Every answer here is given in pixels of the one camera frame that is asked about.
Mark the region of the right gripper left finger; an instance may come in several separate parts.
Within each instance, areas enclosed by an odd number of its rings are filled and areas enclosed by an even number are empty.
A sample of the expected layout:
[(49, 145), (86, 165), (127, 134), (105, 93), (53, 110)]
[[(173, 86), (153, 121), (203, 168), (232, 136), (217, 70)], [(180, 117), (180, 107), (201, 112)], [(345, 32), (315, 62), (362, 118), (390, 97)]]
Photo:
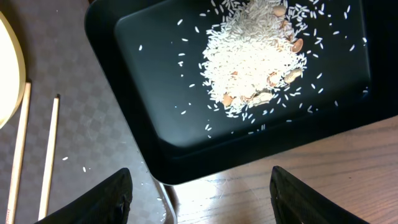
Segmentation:
[(132, 190), (131, 173), (122, 168), (36, 224), (126, 224)]

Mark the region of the pile of rice scraps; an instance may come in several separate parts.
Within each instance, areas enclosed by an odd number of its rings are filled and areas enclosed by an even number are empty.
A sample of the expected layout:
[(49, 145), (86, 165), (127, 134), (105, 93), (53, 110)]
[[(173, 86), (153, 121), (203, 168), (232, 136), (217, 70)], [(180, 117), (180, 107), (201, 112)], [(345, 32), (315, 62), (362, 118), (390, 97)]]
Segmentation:
[(251, 134), (369, 93), (359, 1), (166, 1), (129, 26), (139, 90), (171, 144)]

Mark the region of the wooden chopstick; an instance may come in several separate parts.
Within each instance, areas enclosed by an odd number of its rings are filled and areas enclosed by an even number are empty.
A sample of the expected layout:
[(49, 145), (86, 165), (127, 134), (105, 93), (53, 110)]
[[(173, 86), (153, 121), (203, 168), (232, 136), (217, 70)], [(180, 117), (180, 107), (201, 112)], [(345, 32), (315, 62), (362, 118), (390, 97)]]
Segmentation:
[(50, 188), (52, 181), (55, 145), (57, 138), (59, 104), (60, 104), (60, 95), (57, 95), (53, 99), (53, 108), (50, 120), (49, 138), (48, 138), (47, 151), (45, 157), (42, 190), (40, 194), (38, 221), (44, 219), (47, 216), (47, 211), (49, 207), (49, 196), (50, 196)]
[(30, 82), (27, 82), (25, 84), (24, 95), (22, 98), (19, 125), (16, 136), (16, 145), (12, 163), (11, 183), (9, 189), (5, 224), (14, 224), (16, 215), (17, 197), (19, 192), (19, 182), (21, 178), (22, 162), (24, 155), (25, 136), (29, 117), (31, 86), (32, 84)]

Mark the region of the dark brown serving tray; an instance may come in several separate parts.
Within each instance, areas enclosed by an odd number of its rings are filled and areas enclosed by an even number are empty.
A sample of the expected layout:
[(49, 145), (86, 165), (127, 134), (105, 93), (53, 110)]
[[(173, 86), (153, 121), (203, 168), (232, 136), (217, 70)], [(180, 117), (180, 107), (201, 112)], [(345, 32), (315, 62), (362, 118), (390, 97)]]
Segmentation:
[(53, 100), (59, 97), (49, 213), (126, 167), (129, 223), (172, 223), (85, 34), (87, 1), (1, 2), (19, 39), (32, 84), (16, 223), (38, 219)]

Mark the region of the black waste tray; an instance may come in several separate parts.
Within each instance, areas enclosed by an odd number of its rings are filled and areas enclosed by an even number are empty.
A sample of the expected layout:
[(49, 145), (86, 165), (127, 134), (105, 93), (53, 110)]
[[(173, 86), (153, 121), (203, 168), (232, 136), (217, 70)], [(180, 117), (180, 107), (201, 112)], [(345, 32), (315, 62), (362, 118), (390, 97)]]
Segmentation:
[(151, 174), (181, 184), (397, 114), (397, 2), (320, 1), (302, 78), (230, 118), (199, 63), (218, 2), (95, 1), (85, 32)]

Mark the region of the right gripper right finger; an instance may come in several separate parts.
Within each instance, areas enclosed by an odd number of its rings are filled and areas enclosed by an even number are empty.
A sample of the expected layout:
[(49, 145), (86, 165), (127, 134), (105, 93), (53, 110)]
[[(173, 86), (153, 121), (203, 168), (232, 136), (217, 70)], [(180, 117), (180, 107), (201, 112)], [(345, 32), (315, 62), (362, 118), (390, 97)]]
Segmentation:
[(280, 166), (273, 167), (269, 188), (277, 224), (367, 224)]

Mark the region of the yellow round plate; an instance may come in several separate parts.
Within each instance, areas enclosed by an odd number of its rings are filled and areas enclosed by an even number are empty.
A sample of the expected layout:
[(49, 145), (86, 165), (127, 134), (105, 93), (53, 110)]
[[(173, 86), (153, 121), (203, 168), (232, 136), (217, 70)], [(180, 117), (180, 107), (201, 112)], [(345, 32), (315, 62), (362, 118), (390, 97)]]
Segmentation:
[(1, 12), (1, 128), (18, 109), (25, 83), (26, 70), (21, 45)]

